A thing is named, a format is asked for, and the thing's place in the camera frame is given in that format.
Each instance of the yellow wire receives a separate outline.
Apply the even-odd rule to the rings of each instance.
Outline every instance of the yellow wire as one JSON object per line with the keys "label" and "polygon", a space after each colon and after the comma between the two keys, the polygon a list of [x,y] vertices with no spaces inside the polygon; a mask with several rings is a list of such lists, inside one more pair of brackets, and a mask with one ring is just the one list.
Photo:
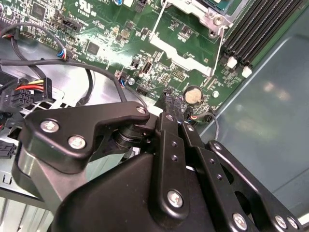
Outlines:
{"label": "yellow wire", "polygon": [[37,80],[37,81],[29,82],[28,85],[41,84],[41,83],[43,83],[43,82],[44,82],[43,80]]}

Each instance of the silver screw head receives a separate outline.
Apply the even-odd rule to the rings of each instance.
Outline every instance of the silver screw head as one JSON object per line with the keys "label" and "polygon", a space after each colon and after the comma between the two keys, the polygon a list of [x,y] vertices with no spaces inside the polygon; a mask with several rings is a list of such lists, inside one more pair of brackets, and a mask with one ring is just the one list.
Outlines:
{"label": "silver screw head", "polygon": [[135,80],[134,80],[134,78],[129,78],[128,80],[127,80],[127,83],[130,85],[130,86],[132,86],[132,85],[134,85],[135,84]]}
{"label": "silver screw head", "polygon": [[236,223],[238,228],[240,228],[243,231],[247,230],[247,228],[248,228],[247,223],[246,223],[246,220],[243,218],[242,215],[240,215],[239,213],[234,213],[233,219],[234,219],[234,222]]}
{"label": "silver screw head", "polygon": [[176,191],[170,190],[168,192],[168,200],[169,200],[169,203],[175,208],[180,208],[183,205],[183,198]]}
{"label": "silver screw head", "polygon": [[140,112],[141,114],[145,114],[145,113],[146,113],[146,110],[145,110],[143,107],[141,107],[141,106],[137,107],[136,109],[137,109],[137,111]]}
{"label": "silver screw head", "polygon": [[220,147],[219,144],[214,144],[214,147],[217,149],[217,150],[221,150],[222,148]]}
{"label": "silver screw head", "polygon": [[54,132],[59,130],[58,123],[51,121],[51,120],[47,120],[47,121],[42,122],[40,124],[40,127],[43,131],[45,131],[47,133],[54,133]]}
{"label": "silver screw head", "polygon": [[173,117],[172,117],[172,115],[166,115],[165,116],[169,121],[173,121],[174,119],[173,119]]}
{"label": "silver screw head", "polygon": [[287,226],[285,224],[285,221],[283,220],[282,217],[280,217],[279,215],[275,216],[275,219],[277,221],[277,223],[279,224],[279,226],[281,226],[282,228],[286,229]]}
{"label": "silver screw head", "polygon": [[80,136],[72,136],[69,138],[68,143],[74,149],[83,149],[86,146],[86,141]]}
{"label": "silver screw head", "polygon": [[187,128],[189,129],[189,131],[194,131],[194,128],[191,125],[187,125]]}
{"label": "silver screw head", "polygon": [[213,20],[213,22],[214,22],[215,25],[219,26],[219,25],[222,24],[223,19],[222,19],[220,16],[218,16],[218,17],[215,17],[215,19]]}
{"label": "silver screw head", "polygon": [[288,222],[291,224],[291,226],[293,226],[295,229],[298,229],[298,225],[296,224],[293,218],[287,217],[287,219],[288,219]]}

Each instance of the black cable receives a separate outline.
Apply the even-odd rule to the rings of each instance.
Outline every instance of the black cable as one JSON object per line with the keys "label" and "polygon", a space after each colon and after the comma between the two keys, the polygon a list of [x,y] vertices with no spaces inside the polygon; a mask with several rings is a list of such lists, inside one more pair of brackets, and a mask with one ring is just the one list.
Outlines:
{"label": "black cable", "polygon": [[129,87],[129,86],[126,86],[126,89],[129,90],[131,93],[133,93],[133,95],[134,95],[135,97],[137,97],[137,99],[140,100],[140,102],[142,103],[142,105],[147,109],[147,104],[146,104],[146,102],[143,100],[143,98],[141,98],[140,94],[139,94],[136,90],[132,89],[132,88]]}
{"label": "black cable", "polygon": [[88,81],[89,81],[89,87],[86,92],[86,95],[80,98],[80,100],[76,103],[76,106],[85,105],[89,101],[91,93],[93,91],[93,79],[92,79],[91,71],[89,69],[85,69],[85,70],[86,70]]}
{"label": "black cable", "polygon": [[218,122],[218,119],[216,118],[216,116],[210,112],[205,112],[205,113],[201,113],[200,115],[194,115],[194,116],[191,116],[191,117],[197,117],[197,118],[203,118],[205,116],[211,116],[214,120],[214,123],[216,124],[216,134],[215,134],[215,137],[214,139],[215,140],[218,140],[218,137],[219,137],[219,122]]}
{"label": "black cable", "polygon": [[125,94],[124,94],[118,80],[116,79],[116,77],[113,74],[111,74],[109,71],[107,71],[105,69],[98,68],[94,65],[83,64],[83,63],[73,61],[73,60],[64,61],[64,60],[61,60],[61,59],[45,59],[45,60],[29,60],[29,61],[9,60],[9,59],[1,59],[0,60],[0,65],[4,65],[4,66],[59,65],[59,64],[93,70],[97,73],[100,73],[100,74],[108,77],[109,79],[111,79],[114,82],[116,89],[117,89],[117,92],[119,94],[120,100],[122,102],[126,102]]}
{"label": "black cable", "polygon": [[31,26],[31,27],[41,29],[46,34],[49,34],[56,41],[56,43],[61,47],[61,49],[63,49],[63,50],[66,49],[65,46],[62,44],[62,42],[53,33],[51,33],[48,29],[46,29],[46,28],[44,28],[40,25],[34,24],[34,23],[21,22],[21,23],[15,23],[13,25],[7,26],[7,27],[0,30],[0,38],[2,38],[5,35],[5,33],[9,32],[10,30],[15,29],[17,27],[20,27],[20,26]]}
{"label": "black cable", "polygon": [[[18,44],[17,44],[17,40],[15,40],[13,37],[11,38],[11,44],[12,44],[12,48],[15,52],[15,54],[18,56],[18,58],[20,58],[21,60],[27,60],[26,57],[24,57],[24,55],[20,52],[19,48],[18,48]],[[45,73],[43,73],[43,71],[38,68],[35,65],[30,65],[29,68],[40,78],[40,79],[44,79],[46,78]]]}

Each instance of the gray metal panel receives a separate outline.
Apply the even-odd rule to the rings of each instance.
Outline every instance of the gray metal panel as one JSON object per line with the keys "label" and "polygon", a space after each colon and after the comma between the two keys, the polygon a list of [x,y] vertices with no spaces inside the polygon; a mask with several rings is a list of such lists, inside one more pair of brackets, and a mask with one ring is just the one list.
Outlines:
{"label": "gray metal panel", "polygon": [[309,9],[219,116],[219,141],[298,217],[309,212],[308,18]]}

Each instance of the motherboard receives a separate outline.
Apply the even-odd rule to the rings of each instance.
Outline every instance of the motherboard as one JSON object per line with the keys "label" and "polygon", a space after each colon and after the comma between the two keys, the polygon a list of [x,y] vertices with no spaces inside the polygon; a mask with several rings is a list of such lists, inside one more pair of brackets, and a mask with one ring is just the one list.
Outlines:
{"label": "motherboard", "polygon": [[[305,0],[1,0],[0,29],[31,22],[71,59],[105,68],[158,100],[216,111],[307,7]],[[19,39],[55,50],[40,29]]]}

